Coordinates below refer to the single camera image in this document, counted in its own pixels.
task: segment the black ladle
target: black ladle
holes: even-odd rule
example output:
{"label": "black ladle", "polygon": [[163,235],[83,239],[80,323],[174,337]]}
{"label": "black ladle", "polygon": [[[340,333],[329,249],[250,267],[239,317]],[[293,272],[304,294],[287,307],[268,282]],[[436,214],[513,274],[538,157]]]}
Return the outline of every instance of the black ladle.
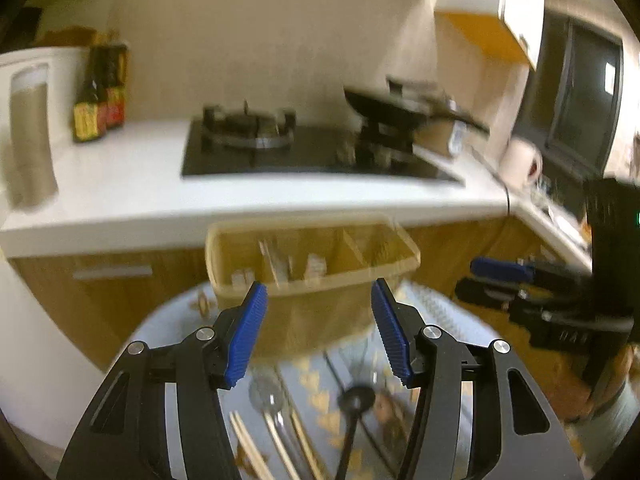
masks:
{"label": "black ladle", "polygon": [[353,439],[360,417],[368,412],[376,402],[376,393],[370,386],[352,386],[338,397],[338,407],[347,418],[347,433],[344,437],[344,445],[338,464],[338,472],[335,480],[344,480],[347,476],[349,458],[353,448]]}

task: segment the stove burner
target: stove burner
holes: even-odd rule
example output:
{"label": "stove burner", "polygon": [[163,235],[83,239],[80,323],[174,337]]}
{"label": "stove burner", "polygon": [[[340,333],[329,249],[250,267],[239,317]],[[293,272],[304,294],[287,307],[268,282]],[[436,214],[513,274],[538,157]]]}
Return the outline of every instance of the stove burner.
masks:
{"label": "stove burner", "polygon": [[282,110],[284,120],[275,116],[251,112],[244,102],[242,112],[225,113],[220,106],[205,107],[204,125],[212,142],[233,148],[269,150],[289,146],[294,140],[296,113]]}

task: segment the white container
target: white container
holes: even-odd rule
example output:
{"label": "white container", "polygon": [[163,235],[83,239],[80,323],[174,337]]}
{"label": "white container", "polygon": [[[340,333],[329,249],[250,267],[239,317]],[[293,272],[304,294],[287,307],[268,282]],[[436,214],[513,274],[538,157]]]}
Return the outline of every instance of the white container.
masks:
{"label": "white container", "polygon": [[514,191],[531,186],[542,173],[542,155],[531,142],[519,137],[509,141],[500,161],[498,176]]}

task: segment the yellow label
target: yellow label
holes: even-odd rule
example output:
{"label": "yellow label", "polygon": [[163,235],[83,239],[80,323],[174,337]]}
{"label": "yellow label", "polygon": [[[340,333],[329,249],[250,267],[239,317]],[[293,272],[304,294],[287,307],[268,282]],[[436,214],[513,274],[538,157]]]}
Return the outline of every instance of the yellow label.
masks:
{"label": "yellow label", "polygon": [[91,140],[98,137],[98,105],[79,103],[74,107],[74,122],[78,140]]}

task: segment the black utensil handle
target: black utensil handle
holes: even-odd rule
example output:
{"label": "black utensil handle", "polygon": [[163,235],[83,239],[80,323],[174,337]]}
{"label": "black utensil handle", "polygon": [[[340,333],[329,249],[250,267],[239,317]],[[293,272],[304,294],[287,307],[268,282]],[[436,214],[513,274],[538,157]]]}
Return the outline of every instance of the black utensil handle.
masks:
{"label": "black utensil handle", "polygon": [[353,439],[356,436],[357,425],[358,419],[356,417],[352,418],[347,425],[347,434],[344,436],[344,445],[342,446],[340,463],[338,464],[338,471],[335,474],[335,480],[344,480],[347,476],[347,469],[349,468],[349,459],[351,458],[351,449],[353,448]]}

